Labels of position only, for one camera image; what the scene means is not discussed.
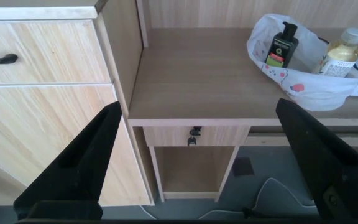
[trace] gray floor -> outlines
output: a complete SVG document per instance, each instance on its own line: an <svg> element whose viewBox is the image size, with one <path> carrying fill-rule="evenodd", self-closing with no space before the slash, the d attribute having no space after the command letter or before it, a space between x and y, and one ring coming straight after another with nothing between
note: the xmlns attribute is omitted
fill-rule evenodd
<svg viewBox="0 0 358 224"><path fill-rule="evenodd" d="M254 207L256 196L269 177L284 184L301 204L313 205L289 147L242 147L237 157L249 157L255 175L234 177L231 173L218 203L213 200L167 200L144 208L159 219L195 219L214 209L241 211L243 207ZM317 216L316 209L298 206L296 200L287 197L286 192L271 182L261 194L258 209L262 209L266 215ZM150 218L139 206L104 207L103 210L104 219ZM242 215L216 212L205 218L235 220L241 219ZM0 207L1 224L15 221L16 214L12 207Z"/></svg>

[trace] white cable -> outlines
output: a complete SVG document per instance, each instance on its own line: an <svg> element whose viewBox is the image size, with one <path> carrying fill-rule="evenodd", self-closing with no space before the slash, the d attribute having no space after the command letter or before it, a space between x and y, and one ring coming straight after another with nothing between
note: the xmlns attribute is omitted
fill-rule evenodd
<svg viewBox="0 0 358 224"><path fill-rule="evenodd" d="M295 199L296 202L298 202L298 204L300 206L302 206L303 208L316 208L315 205L303 205L296 197L295 195L292 193L292 191L285 186L284 184L282 184L280 181L278 181L277 179L274 179L273 177L269 177L265 183L262 185L262 187L260 188L258 195L256 196L256 202L255 202L255 206L251 209L252 211L256 208L256 206L258 205L258 201L259 201L259 196L260 193L262 192L263 188L266 186L267 182L269 180L274 180L276 181L276 183L280 184L282 187L284 187L290 194L291 196ZM153 216L152 214L150 214L143 206L140 205L140 208L143 210L143 212L145 212L149 217L151 217L152 219L158 219L155 216ZM214 212L223 212L223 213L231 213L231 214L242 214L242 212L236 212L236 211L227 211L227 210L219 210L219 209L215 209L215 210L211 210L207 213L205 213L204 215L200 216L198 219L203 219L204 217L206 217L207 215L214 213Z"/></svg>
<svg viewBox="0 0 358 224"><path fill-rule="evenodd" d="M143 207L143 206L141 206L141 205L139 205L139 207L143 210L143 212L144 213L146 213L150 218L152 218L152 219L157 219L154 215L152 215L150 212L148 212L148 211L146 211L146 209Z"/></svg>
<svg viewBox="0 0 358 224"><path fill-rule="evenodd" d="M230 213L230 214L242 214L242 212L215 209L215 210L211 210L211 211L205 213L204 215L200 216L198 219L203 219L205 216L207 216L207 215L209 215L211 213L214 213L214 212L223 212L223 213Z"/></svg>
<svg viewBox="0 0 358 224"><path fill-rule="evenodd" d="M315 205L303 205L303 204L295 197L295 195L292 193L292 191L291 191L290 189L288 189L287 186L283 185L280 181L274 179L273 177L269 177L269 178L265 181L265 183L262 185L262 187L260 188L259 193L258 193L258 196L256 196L255 206L252 208L252 211L253 211L253 210L256 208L256 206L258 205L260 193L262 192L262 189L265 187L265 185L267 184L267 182L268 182L269 180L274 180L274 181L276 181L278 184L280 184L282 187L284 187L284 188L291 194L291 196L296 200L296 202L298 202L298 204L299 204L300 206L302 206L303 208L316 208Z"/></svg>

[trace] plastic bag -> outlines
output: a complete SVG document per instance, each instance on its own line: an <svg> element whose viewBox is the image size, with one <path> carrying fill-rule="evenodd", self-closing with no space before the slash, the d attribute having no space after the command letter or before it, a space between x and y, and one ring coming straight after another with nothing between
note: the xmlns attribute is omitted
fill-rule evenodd
<svg viewBox="0 0 358 224"><path fill-rule="evenodd" d="M283 32L283 22L298 26L299 40L288 68L264 63L274 35ZM266 14L255 25L247 41L249 57L286 94L310 111L329 111L342 106L358 85L358 71L352 68L346 78L309 73L326 53L327 44L290 16Z"/></svg>

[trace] bottle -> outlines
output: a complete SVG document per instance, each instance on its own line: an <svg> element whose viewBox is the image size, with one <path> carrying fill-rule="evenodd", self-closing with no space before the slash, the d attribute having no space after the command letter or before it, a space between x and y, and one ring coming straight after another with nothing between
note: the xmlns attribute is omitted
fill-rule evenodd
<svg viewBox="0 0 358 224"><path fill-rule="evenodd" d="M328 45L327 54L313 73L334 77L345 77L358 59L358 28L347 28L341 39Z"/></svg>
<svg viewBox="0 0 358 224"><path fill-rule="evenodd" d="M286 68L298 46L298 39L294 37L298 26L283 22L284 31L274 36L265 63L267 65Z"/></svg>

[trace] yellow bottle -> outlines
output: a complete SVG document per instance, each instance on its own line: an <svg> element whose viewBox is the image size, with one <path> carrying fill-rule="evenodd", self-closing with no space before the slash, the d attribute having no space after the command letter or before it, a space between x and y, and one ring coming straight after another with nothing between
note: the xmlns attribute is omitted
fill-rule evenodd
<svg viewBox="0 0 358 224"><path fill-rule="evenodd" d="M341 39L328 45L313 73L334 77L345 77L358 59L358 28L347 28Z"/></svg>

